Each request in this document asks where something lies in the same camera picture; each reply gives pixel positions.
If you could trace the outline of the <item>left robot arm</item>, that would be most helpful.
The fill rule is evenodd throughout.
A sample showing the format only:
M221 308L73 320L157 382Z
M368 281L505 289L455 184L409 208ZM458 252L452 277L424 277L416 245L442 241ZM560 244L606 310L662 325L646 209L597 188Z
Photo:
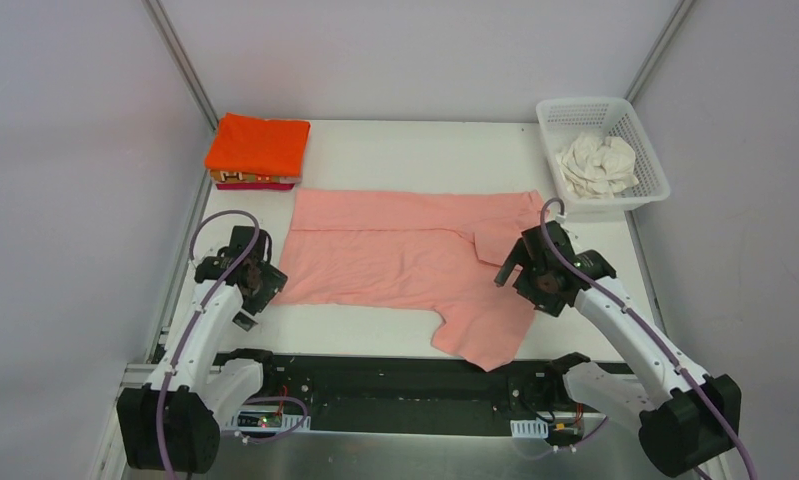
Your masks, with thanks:
M271 257L268 232L238 225L227 245L197 265L193 297L170 347L143 384L117 400L131 468L204 474L212 467L236 409L261 389L269 356L232 357L217 375L211 367L225 331L250 330L283 290L287 277Z

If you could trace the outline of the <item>pink t-shirt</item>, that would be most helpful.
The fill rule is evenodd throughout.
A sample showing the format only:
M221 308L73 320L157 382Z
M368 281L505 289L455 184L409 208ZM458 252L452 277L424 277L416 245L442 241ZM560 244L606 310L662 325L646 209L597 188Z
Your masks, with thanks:
M279 266L285 305L432 311L434 348L491 371L512 362L535 313L494 280L539 193L302 189Z

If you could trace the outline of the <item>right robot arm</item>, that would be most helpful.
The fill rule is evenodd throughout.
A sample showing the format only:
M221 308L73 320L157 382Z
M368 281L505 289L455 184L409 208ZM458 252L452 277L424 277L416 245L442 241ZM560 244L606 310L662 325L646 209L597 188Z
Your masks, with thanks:
M629 383L574 352L551 362L544 375L548 403L583 404L627 428L648 460L677 477L739 443L741 390L728 375L713 376L683 354L636 308L615 269L597 251L574 251L557 221L520 234L495 278L517 270L517 294L537 310L559 316L575 309L614 347L636 377Z

